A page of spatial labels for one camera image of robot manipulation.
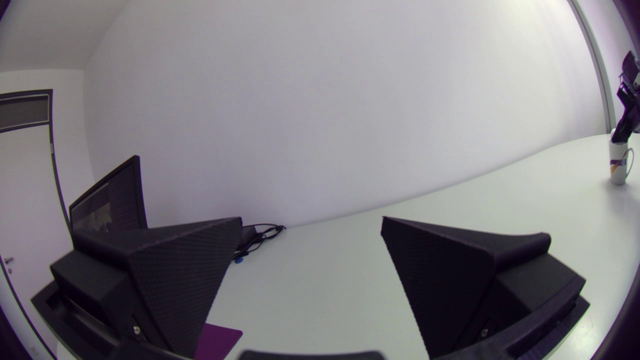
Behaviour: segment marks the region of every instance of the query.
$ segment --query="black cable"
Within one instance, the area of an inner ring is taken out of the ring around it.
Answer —
[[[275,238],[283,230],[287,229],[287,227],[284,225],[276,225],[276,224],[269,224],[269,223],[252,224],[252,225],[246,225],[243,227],[251,227],[251,226],[270,226],[270,227],[264,231],[256,233],[256,235],[241,250],[236,251],[236,253],[234,254],[234,257],[232,258],[232,261],[236,263],[242,262],[243,257],[247,256],[251,252],[258,250],[265,241]],[[251,249],[251,247],[254,246],[255,244],[258,244],[258,246],[255,249]]]

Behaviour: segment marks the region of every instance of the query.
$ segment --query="purple mouse pad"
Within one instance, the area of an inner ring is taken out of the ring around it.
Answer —
[[[209,323],[204,324],[194,360],[224,360],[240,340],[242,331]]]

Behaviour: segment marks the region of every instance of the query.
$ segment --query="white mug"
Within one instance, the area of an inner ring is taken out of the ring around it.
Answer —
[[[633,155],[627,170],[627,160],[629,153]],[[609,140],[609,166],[611,167],[611,182],[616,185],[623,185],[629,176],[631,166],[634,164],[636,154],[633,148],[626,142],[611,142]]]

